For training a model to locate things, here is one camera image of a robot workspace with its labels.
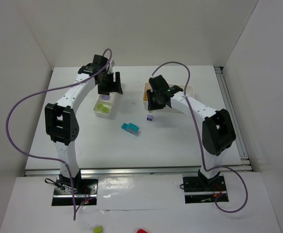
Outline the purple lego plate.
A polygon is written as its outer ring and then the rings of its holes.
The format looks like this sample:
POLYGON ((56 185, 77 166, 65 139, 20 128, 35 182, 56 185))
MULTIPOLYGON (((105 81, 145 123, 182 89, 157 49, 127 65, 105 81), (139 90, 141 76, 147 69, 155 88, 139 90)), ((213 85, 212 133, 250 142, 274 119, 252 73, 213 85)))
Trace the purple lego plate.
POLYGON ((109 101, 110 100, 110 95, 103 95, 102 99, 106 100, 106 101, 109 101))

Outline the small purple lego brick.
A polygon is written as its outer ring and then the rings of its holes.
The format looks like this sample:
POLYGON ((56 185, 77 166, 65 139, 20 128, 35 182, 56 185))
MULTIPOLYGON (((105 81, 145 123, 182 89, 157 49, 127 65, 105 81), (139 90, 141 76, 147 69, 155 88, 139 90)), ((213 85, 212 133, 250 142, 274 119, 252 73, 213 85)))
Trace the small purple lego brick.
POLYGON ((147 115, 146 119, 148 121, 153 121, 154 117, 152 115, 147 115))

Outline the light green lego brick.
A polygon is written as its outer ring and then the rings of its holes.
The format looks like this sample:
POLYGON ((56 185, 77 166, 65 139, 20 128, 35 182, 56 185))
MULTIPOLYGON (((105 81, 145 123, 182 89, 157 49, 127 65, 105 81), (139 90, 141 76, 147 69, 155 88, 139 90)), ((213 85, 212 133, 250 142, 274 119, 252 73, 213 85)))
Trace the light green lego brick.
POLYGON ((103 104, 99 104, 97 107, 98 107, 98 109, 105 109, 106 108, 103 104))

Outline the teal lego brick stack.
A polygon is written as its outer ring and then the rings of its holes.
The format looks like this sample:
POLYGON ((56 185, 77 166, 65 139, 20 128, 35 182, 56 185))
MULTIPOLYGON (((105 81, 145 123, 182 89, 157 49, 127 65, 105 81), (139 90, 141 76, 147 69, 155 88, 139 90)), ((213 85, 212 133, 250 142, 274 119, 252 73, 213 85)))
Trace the teal lego brick stack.
POLYGON ((133 123, 124 123, 121 128, 131 134, 137 135, 139 133, 139 127, 133 123))

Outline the green lego plate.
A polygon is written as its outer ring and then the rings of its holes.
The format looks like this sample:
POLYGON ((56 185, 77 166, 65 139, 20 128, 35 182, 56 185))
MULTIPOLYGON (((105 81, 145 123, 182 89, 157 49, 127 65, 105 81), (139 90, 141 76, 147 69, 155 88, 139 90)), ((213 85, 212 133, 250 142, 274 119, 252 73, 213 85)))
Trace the green lego plate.
POLYGON ((109 108, 105 108, 105 109, 100 109, 101 112, 103 112, 104 114, 108 114, 110 112, 109 108))

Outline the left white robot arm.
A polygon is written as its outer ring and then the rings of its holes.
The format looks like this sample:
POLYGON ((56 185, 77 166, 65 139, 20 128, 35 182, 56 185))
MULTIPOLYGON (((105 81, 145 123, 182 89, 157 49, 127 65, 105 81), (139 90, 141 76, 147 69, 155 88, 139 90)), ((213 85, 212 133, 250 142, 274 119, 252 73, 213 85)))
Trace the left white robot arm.
POLYGON ((81 171, 77 164, 75 140, 79 134, 76 113, 88 93, 97 88, 98 94, 123 94, 119 72, 112 71, 111 60, 94 55, 93 61, 78 70, 73 86, 56 102, 45 106, 46 133, 57 150, 60 183, 78 188, 81 171))

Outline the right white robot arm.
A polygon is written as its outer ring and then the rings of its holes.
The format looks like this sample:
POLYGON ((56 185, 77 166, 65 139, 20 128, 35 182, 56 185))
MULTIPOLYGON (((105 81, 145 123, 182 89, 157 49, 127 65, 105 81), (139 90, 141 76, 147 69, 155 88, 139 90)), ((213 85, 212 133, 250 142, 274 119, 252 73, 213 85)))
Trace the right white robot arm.
POLYGON ((199 182, 204 187, 211 185, 219 177, 227 150, 236 140, 229 112, 207 107, 189 96, 188 84, 184 88, 169 86, 161 75, 149 78, 148 82, 151 86, 146 91, 149 111, 168 106, 193 119, 202 155, 199 182))

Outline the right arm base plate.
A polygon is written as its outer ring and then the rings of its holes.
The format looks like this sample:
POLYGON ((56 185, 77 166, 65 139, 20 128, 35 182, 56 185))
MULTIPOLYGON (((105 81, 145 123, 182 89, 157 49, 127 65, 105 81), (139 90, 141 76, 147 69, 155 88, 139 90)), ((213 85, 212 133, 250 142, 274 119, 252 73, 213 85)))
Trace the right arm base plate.
POLYGON ((183 177, 183 183, 179 186, 184 191, 185 203, 211 203, 228 202, 228 193, 223 176, 219 176, 211 185, 204 187, 198 177, 183 177))

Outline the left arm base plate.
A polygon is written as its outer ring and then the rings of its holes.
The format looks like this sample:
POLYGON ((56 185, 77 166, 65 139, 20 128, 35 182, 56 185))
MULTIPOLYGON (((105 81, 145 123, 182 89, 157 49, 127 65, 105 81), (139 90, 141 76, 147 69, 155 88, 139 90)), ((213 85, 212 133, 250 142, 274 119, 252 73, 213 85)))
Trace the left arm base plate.
MULTIPOLYGON (((54 191, 52 197, 52 206, 72 206, 72 188, 68 185, 61 184, 57 178, 53 181, 49 178, 45 179, 45 183, 53 184, 54 191)), ((97 189, 98 179, 81 180, 81 187, 74 189, 76 206, 83 204, 84 206, 97 205, 97 189)))

